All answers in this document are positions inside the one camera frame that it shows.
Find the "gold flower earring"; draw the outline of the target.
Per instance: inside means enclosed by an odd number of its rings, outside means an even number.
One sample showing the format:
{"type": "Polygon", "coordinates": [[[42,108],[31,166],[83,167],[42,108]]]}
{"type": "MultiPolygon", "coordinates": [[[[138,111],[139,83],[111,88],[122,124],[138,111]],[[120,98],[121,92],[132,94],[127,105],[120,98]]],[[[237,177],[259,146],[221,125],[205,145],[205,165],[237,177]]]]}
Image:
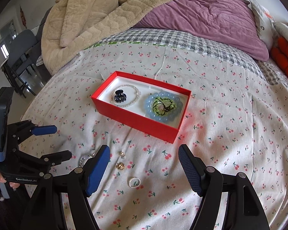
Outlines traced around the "gold flower earring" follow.
{"type": "Polygon", "coordinates": [[[118,170],[124,170],[125,169],[125,164],[123,162],[117,163],[116,168],[118,170]]]}

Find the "red jewelry box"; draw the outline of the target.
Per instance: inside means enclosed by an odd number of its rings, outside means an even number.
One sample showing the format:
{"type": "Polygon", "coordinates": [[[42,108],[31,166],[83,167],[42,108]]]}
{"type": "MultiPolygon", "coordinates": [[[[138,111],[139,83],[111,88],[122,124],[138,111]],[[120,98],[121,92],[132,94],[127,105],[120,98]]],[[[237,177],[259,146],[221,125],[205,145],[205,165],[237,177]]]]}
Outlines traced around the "red jewelry box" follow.
{"type": "Polygon", "coordinates": [[[152,78],[115,71],[91,96],[97,111],[143,133],[173,143],[191,91],[152,78]],[[125,102],[114,101],[123,89],[125,102]]]}

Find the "small gold earring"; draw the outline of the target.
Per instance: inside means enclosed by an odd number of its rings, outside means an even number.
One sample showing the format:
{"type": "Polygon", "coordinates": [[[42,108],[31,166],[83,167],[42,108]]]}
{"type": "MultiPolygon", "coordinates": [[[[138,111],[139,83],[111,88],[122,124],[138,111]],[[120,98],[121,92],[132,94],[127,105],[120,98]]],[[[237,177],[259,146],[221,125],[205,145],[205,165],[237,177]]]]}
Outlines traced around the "small gold earring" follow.
{"type": "Polygon", "coordinates": [[[124,159],[124,158],[125,158],[125,153],[124,153],[124,152],[120,152],[120,157],[121,157],[122,159],[124,159]]]}

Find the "grey chair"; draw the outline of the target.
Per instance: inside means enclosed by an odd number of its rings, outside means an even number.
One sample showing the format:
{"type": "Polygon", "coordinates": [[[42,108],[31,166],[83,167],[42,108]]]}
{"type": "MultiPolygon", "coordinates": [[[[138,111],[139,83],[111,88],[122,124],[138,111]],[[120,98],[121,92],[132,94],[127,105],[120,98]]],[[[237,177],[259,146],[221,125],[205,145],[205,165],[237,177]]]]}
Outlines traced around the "grey chair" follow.
{"type": "Polygon", "coordinates": [[[24,72],[32,75],[29,68],[37,74],[35,69],[37,59],[34,56],[36,47],[40,47],[40,42],[37,41],[34,33],[29,29],[22,31],[11,42],[9,56],[0,67],[15,92],[24,98],[26,98],[24,90],[28,90],[33,96],[36,96],[28,82],[21,78],[24,72]]]}

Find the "cherry print bed sheet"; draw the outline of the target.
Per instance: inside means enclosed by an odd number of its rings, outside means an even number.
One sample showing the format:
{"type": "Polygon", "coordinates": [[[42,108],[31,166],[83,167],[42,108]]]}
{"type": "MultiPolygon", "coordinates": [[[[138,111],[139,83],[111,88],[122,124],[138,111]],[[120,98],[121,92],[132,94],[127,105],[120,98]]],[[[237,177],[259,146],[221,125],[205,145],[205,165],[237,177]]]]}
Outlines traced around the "cherry print bed sheet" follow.
{"type": "Polygon", "coordinates": [[[181,144],[221,173],[246,173],[270,228],[288,223],[288,90],[242,67],[173,47],[102,44],[55,74],[23,118],[58,131],[29,138],[22,151],[36,157],[72,152],[52,169],[55,175],[69,173],[103,144],[110,147],[110,163],[89,199],[101,229],[189,229],[201,199],[178,160],[181,144]],[[97,111],[91,95],[115,71],[191,91],[174,143],[97,111]],[[124,170],[116,168],[120,162],[124,170]]]}

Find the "beige fleece blanket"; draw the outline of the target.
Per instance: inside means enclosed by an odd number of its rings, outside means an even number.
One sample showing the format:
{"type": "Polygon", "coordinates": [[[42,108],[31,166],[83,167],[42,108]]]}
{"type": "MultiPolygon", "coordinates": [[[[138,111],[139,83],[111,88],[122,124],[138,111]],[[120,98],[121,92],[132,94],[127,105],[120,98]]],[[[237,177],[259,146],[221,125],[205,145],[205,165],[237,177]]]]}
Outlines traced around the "beige fleece blanket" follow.
{"type": "Polygon", "coordinates": [[[137,24],[173,0],[57,0],[44,24],[41,55],[51,75],[80,51],[137,24]]]}

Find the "red plush cushion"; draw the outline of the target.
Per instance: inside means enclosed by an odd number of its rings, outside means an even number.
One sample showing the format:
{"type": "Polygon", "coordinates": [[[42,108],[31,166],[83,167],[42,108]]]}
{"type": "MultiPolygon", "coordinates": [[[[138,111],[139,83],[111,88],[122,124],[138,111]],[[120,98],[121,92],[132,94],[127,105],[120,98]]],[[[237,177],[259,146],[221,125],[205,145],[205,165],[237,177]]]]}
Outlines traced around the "red plush cushion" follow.
{"type": "Polygon", "coordinates": [[[271,49],[270,57],[288,77],[288,41],[284,37],[277,39],[277,46],[271,49]]]}

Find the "grey checked bed sheet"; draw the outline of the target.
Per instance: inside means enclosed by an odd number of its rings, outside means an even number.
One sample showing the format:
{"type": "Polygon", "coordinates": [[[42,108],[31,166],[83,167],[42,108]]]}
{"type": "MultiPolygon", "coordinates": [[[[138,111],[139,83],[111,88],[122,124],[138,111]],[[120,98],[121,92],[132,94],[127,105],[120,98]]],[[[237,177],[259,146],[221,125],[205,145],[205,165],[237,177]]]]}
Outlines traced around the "grey checked bed sheet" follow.
{"type": "Polygon", "coordinates": [[[238,48],[193,36],[187,32],[144,28],[129,29],[106,37],[91,45],[90,48],[102,44],[123,42],[179,48],[221,61],[227,61],[256,74],[270,85],[283,84],[288,89],[288,78],[273,60],[258,61],[238,48]]]}

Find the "grey white pillow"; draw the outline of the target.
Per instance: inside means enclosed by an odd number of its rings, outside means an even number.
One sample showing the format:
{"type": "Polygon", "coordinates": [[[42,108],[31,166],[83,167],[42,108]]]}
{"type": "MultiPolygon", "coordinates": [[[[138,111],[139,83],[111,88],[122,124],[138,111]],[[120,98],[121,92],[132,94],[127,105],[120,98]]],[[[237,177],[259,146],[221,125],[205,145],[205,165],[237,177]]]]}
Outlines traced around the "grey white pillow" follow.
{"type": "Polygon", "coordinates": [[[279,33],[280,36],[284,37],[288,42],[288,26],[281,22],[274,22],[274,28],[279,33]]]}

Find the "purple quilt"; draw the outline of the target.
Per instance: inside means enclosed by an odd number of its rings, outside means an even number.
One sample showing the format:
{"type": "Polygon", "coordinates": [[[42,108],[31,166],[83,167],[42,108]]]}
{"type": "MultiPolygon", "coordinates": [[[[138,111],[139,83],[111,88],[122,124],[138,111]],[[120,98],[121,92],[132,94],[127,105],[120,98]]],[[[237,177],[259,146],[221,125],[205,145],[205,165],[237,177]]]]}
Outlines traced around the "purple quilt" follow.
{"type": "Polygon", "coordinates": [[[173,0],[152,9],[136,28],[177,30],[235,47],[259,61],[269,57],[246,0],[173,0]]]}

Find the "white printed pillow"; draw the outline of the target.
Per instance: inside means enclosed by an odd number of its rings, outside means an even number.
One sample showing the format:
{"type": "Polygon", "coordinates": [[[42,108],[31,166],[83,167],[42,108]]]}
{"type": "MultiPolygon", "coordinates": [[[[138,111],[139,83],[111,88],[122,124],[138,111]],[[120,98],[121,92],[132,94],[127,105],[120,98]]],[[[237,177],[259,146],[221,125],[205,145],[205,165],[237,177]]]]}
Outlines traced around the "white printed pillow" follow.
{"type": "Polygon", "coordinates": [[[259,39],[266,44],[268,50],[271,50],[274,44],[274,29],[272,17],[269,11],[260,5],[256,0],[249,0],[251,10],[254,15],[255,25],[259,39]]]}

